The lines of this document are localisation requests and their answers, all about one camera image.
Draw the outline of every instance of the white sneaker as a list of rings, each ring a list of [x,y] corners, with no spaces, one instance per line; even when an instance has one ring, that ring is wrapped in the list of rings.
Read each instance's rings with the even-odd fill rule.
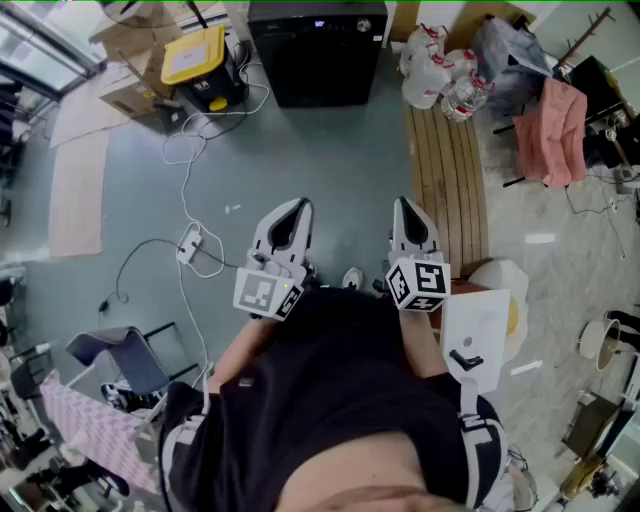
[[[349,270],[347,270],[347,273],[342,278],[342,287],[359,290],[360,288],[362,288],[363,282],[364,274],[362,273],[362,270],[356,267],[351,267]]]
[[[315,261],[305,258],[304,266],[307,268],[307,277],[318,279],[318,265],[316,265]]]

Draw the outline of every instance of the white cable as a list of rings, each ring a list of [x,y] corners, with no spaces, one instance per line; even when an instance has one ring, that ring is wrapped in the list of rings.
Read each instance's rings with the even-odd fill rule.
[[[248,62],[246,64],[243,64],[242,66],[240,66],[239,72],[241,72],[243,69],[245,69],[248,66],[261,66],[262,64],[259,62]],[[220,239],[220,237],[218,237],[216,234],[214,234],[213,232],[209,231],[204,224],[202,224],[199,220],[197,220],[196,218],[194,218],[192,215],[189,214],[189,209],[187,207],[187,199],[185,197],[185,190],[187,187],[187,183],[189,182],[189,178],[191,177],[191,167],[193,165],[193,162],[195,162],[198,157],[202,154],[202,152],[204,151],[204,148],[207,145],[207,139],[204,137],[204,135],[202,135],[199,131],[196,132],[187,132],[186,131],[186,127],[187,125],[191,122],[192,119],[196,119],[199,117],[214,117],[214,116],[228,116],[228,115],[252,115],[257,113],[262,106],[265,104],[265,102],[267,101],[267,99],[269,98],[269,94],[271,93],[271,90],[265,86],[265,85],[261,85],[261,84],[253,84],[250,82],[245,82],[248,86],[251,87],[258,87],[260,89],[264,89],[265,91],[267,91],[267,93],[265,94],[264,98],[262,99],[262,101],[260,102],[260,104],[253,110],[248,111],[248,112],[196,112],[195,114],[192,114],[191,116],[189,116],[184,123],[182,124],[182,129],[180,130],[179,133],[175,133],[173,135],[170,135],[169,137],[167,137],[164,142],[162,143],[162,159],[164,160],[164,163],[167,165],[186,165],[187,169],[186,169],[186,175],[185,175],[185,179],[182,183],[182,188],[180,191],[180,195],[182,197],[182,206],[184,208],[184,214],[185,216],[189,219],[189,224],[187,224],[187,227],[182,235],[182,238],[180,240],[180,243],[178,245],[180,245],[182,243],[182,240],[187,236],[187,234],[189,233],[189,231],[192,229],[192,227],[195,226],[195,228],[198,231],[198,234],[200,234],[200,236],[202,236],[202,231],[204,231],[205,233],[207,233],[209,236],[211,236],[216,242],[218,242],[218,245],[220,246],[220,268],[211,273],[211,274],[200,274],[195,267],[191,264],[191,263],[187,263],[187,266],[194,272],[194,274],[196,274],[198,277],[202,278],[202,279],[209,279],[212,277],[215,277],[217,275],[219,275],[225,267],[224,261],[225,261],[225,257],[224,257],[224,245],[222,244],[222,240]],[[191,149],[191,156],[187,159],[187,160],[176,160],[176,161],[169,161],[167,160],[166,156],[165,156],[165,146],[167,144],[167,142],[175,137],[178,136],[182,136],[185,138],[185,140],[187,141],[187,143],[189,144],[189,148]],[[192,138],[197,138],[202,140],[202,144],[199,147],[196,147],[191,139]],[[198,382],[198,380],[200,380],[201,378],[202,380],[202,386],[203,386],[203,392],[205,395],[205,404],[204,404],[204,408],[203,408],[203,413],[206,414],[206,411],[208,411],[209,407],[208,407],[208,402],[209,402],[209,395],[206,392],[206,375],[209,371],[211,371],[212,367],[213,367],[213,362],[209,361],[209,351],[207,349],[207,344],[205,342],[204,336],[202,335],[202,332],[200,331],[200,328],[198,327],[198,323],[196,322],[195,316],[193,314],[193,310],[191,309],[191,304],[189,303],[189,299],[187,298],[187,294],[184,291],[184,283],[183,283],[183,275],[182,275],[182,265],[180,263],[180,261],[178,260],[178,254],[179,251],[176,250],[176,264],[178,265],[178,278],[180,281],[180,293],[182,295],[182,299],[185,303],[185,306],[187,308],[187,312],[189,313],[189,318],[191,318],[191,322],[193,323],[193,326],[195,327],[196,333],[198,334],[198,338],[200,339],[200,343],[202,344],[202,351],[204,353],[204,357],[205,357],[205,363],[203,366],[202,371],[200,372],[200,374],[198,375],[196,381],[194,382],[194,386],[195,384]]]

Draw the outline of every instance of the floor mat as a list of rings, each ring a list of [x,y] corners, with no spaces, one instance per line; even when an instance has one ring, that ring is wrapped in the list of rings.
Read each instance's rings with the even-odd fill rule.
[[[127,116],[98,98],[101,76],[93,77],[63,98],[51,134],[52,148],[129,121]]]
[[[56,153],[49,212],[51,257],[102,251],[102,184],[109,131],[62,144]]]
[[[440,105],[405,105],[413,199],[438,228],[451,277],[471,274],[489,253],[487,208],[473,120],[447,121]]]

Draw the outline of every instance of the plastic bottle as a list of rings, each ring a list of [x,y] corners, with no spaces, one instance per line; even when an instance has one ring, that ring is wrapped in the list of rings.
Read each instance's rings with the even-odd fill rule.
[[[418,50],[402,83],[402,95],[416,108],[431,108],[440,91],[451,81],[449,69],[452,66],[435,43]]]
[[[444,51],[444,42],[447,39],[449,32],[444,25],[439,27],[425,27],[424,24],[413,31],[409,36],[407,44],[402,49],[400,54],[400,73],[407,76],[409,73],[409,62],[413,58],[413,55],[421,48],[424,48],[430,43],[436,43],[438,45],[438,51]]]
[[[487,101],[490,91],[486,85],[486,81],[481,77],[460,78],[442,98],[442,113],[450,121],[466,121]]]
[[[442,94],[447,94],[460,78],[474,76],[478,72],[478,57],[473,50],[453,50],[447,53],[446,59],[453,63],[453,68],[451,83],[444,88]]]

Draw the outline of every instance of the concrete floor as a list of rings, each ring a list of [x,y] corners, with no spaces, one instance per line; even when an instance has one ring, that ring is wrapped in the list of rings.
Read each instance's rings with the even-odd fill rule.
[[[388,250],[391,207],[409,193],[407,143],[399,78],[391,55],[378,66],[370,102],[361,107],[280,110],[273,98],[234,132],[211,141],[193,167],[187,189],[193,215],[225,242],[228,261],[242,264],[257,221],[278,204],[299,196],[315,205],[310,256],[321,277],[338,284],[345,270],[361,267],[367,281],[382,276]],[[252,71],[256,80],[261,70]],[[252,105],[262,97],[252,92]],[[523,183],[502,189],[517,176],[513,132],[493,136],[505,120],[489,112],[476,116],[487,194],[491,255],[513,259],[530,277],[529,337],[505,365],[498,391],[491,394],[510,440],[520,445],[535,472],[561,480],[571,456],[560,440],[573,415],[580,389],[614,399],[627,375],[629,354],[618,356],[607,372],[576,352],[584,324],[609,308],[632,312],[640,302],[640,233],[630,201],[620,204],[613,222],[627,258],[606,215],[571,214],[562,189]],[[152,329],[174,320],[177,330],[153,341],[161,361],[175,371],[188,361],[202,362],[202,350],[178,288],[174,253],[165,245],[147,246],[123,274],[126,305],[114,303],[100,322],[97,307],[113,290],[127,253],[152,237],[178,240],[186,226],[180,201],[184,169],[165,165],[163,136],[131,122],[114,129],[104,184],[103,252],[62,261],[48,259],[48,211],[55,150],[41,135],[28,145],[16,178],[14,220],[0,231],[0,256],[24,261],[27,268],[28,343],[57,340],[53,360],[63,382],[80,371],[64,345],[78,331],[132,324]],[[171,159],[184,157],[170,146]],[[577,208],[602,208],[600,182],[589,178],[569,193]],[[612,187],[605,185],[607,197]],[[227,207],[240,205],[238,209]],[[553,233],[555,242],[531,245],[526,235]],[[215,250],[212,241],[205,247]],[[206,258],[203,271],[217,267]],[[246,321],[231,306],[234,272],[201,280],[185,272],[185,289],[205,335],[218,357]],[[512,377],[510,370],[535,360],[543,366]],[[108,360],[81,388],[97,395],[98,383],[113,377]]]
[[[640,302],[640,228],[632,200],[619,203],[611,215],[626,258],[606,212],[574,215],[563,188],[523,182],[502,184],[520,176],[515,132],[493,135],[508,119],[484,110],[474,119],[487,196],[492,257],[512,259],[529,276],[529,335],[520,353],[505,364],[498,390],[490,399],[509,434],[534,472],[562,482],[572,466],[571,452],[560,441],[576,410],[581,389],[618,403],[633,356],[620,354],[603,373],[577,353],[576,340],[587,322],[606,310],[634,313]],[[612,177],[604,167],[588,169]],[[615,187],[594,177],[571,185],[576,210],[602,209],[618,199]],[[552,234],[555,241],[527,243],[527,235]],[[632,350],[622,345],[623,350]],[[542,360],[543,366],[511,376],[513,368]]]
[[[260,68],[249,70],[252,80],[265,83]],[[385,52],[366,105],[281,110],[271,96],[238,129],[210,141],[193,165],[186,191],[191,215],[223,240],[229,262],[243,265],[257,222],[279,204],[305,196],[315,207],[308,254],[321,278],[338,285],[353,265],[364,270],[368,282],[382,277],[393,201],[410,191],[399,86],[392,55]],[[263,94],[252,89],[247,107],[256,106]],[[219,124],[224,127],[235,121]],[[215,128],[208,130],[206,134],[216,133]],[[144,247],[128,264],[121,286],[129,303],[113,302],[102,320],[97,313],[100,302],[114,289],[118,268],[136,244],[153,237],[178,241],[186,228],[180,199],[185,166],[163,162],[163,140],[163,134],[137,122],[112,130],[104,181],[102,254],[58,261],[48,259],[47,248],[55,149],[48,149],[42,134],[28,144],[12,191],[14,219],[9,229],[0,231],[0,257],[24,261],[28,343],[58,342],[53,360],[63,382],[81,370],[64,346],[79,331],[99,325],[150,330],[175,321],[176,331],[152,342],[167,371],[177,371],[193,360],[203,362],[180,296],[174,250],[166,244]],[[169,160],[186,154],[180,141],[167,144]],[[240,208],[229,208],[235,205]],[[217,244],[206,237],[204,247],[217,253]],[[217,269],[206,256],[198,256],[196,265],[203,273]],[[231,305],[234,281],[233,270],[207,280],[184,273],[185,290],[212,358],[220,356],[247,320],[246,313]],[[113,374],[106,356],[101,363],[97,375],[80,388],[93,396],[98,383]]]

